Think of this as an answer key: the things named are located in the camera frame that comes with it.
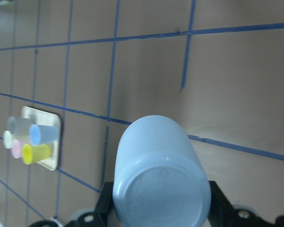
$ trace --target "light blue cup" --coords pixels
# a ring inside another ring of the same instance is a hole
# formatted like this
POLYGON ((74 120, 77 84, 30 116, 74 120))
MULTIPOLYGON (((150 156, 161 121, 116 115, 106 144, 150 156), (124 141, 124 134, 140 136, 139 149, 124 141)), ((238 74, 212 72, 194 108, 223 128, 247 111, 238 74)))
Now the light blue cup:
POLYGON ((164 116, 132 123, 120 139, 113 200, 124 227, 201 227, 211 190, 183 129, 164 116))
POLYGON ((58 128, 49 125, 32 124, 29 128, 29 139, 34 146, 58 140, 58 128))

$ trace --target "blue cup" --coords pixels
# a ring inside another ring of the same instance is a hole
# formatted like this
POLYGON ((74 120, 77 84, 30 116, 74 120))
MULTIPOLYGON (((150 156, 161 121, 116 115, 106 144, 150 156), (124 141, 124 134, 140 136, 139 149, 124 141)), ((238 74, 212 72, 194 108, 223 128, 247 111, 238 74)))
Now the blue cup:
POLYGON ((58 140, 58 128, 50 125, 32 124, 29 128, 29 139, 34 146, 58 140))

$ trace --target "beige surface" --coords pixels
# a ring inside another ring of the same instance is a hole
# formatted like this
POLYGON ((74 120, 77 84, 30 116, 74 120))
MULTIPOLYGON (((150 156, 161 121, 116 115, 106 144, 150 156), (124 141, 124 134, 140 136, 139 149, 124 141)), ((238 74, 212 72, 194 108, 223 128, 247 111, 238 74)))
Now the beige surface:
MULTIPOLYGON (((122 38, 186 31, 191 5, 121 0, 115 43, 116 1, 19 0, 1 8, 0 137, 9 114, 20 116, 25 105, 63 122, 53 172, 12 159, 0 139, 5 227, 51 216, 67 222, 74 211, 94 206, 102 182, 114 178, 126 122, 145 115, 170 117, 188 135, 284 155, 284 29, 192 36, 182 92, 186 35, 122 38), (103 38, 109 40, 91 41, 103 38)), ((193 29, 284 23, 284 0, 198 0, 193 22, 193 29)), ((269 221, 284 214, 284 161, 192 144, 231 203, 269 221)))

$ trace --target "screw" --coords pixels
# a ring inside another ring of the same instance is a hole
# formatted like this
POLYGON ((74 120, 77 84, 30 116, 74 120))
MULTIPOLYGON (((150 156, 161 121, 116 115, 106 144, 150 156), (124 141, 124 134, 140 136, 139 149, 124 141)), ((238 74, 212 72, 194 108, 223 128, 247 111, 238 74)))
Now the screw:
POLYGON ((250 213, 247 210, 240 210, 238 212, 238 216, 243 219, 248 219, 250 217, 250 213))

